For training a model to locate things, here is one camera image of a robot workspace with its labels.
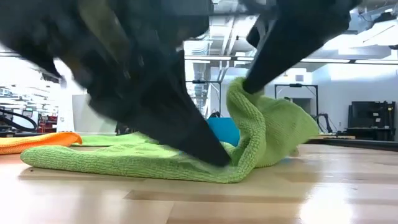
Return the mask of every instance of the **wooden table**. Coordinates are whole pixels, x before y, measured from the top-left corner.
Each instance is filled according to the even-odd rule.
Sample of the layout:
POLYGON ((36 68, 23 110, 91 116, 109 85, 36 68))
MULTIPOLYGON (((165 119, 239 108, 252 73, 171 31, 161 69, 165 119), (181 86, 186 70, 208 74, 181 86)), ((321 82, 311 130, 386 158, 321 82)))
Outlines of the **wooden table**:
POLYGON ((38 169, 0 156, 0 223, 398 223, 398 153, 300 153, 228 185, 38 169))

